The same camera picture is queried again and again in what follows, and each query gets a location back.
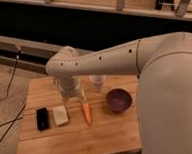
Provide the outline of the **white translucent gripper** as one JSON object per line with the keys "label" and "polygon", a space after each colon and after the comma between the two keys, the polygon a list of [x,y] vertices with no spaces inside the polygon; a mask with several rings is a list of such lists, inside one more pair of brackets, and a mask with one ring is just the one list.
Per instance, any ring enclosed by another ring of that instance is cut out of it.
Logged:
{"label": "white translucent gripper", "polygon": [[55,86],[65,100],[81,95],[79,78],[70,76],[69,78],[54,78]]}

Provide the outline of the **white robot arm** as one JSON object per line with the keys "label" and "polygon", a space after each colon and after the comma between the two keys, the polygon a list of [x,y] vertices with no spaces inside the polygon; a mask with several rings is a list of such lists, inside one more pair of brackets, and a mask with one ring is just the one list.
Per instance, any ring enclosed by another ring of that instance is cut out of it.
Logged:
{"label": "white robot arm", "polygon": [[48,75],[71,93],[83,75],[137,75],[136,114],[142,154],[192,154],[192,33],[173,32],[78,57],[63,47]]}

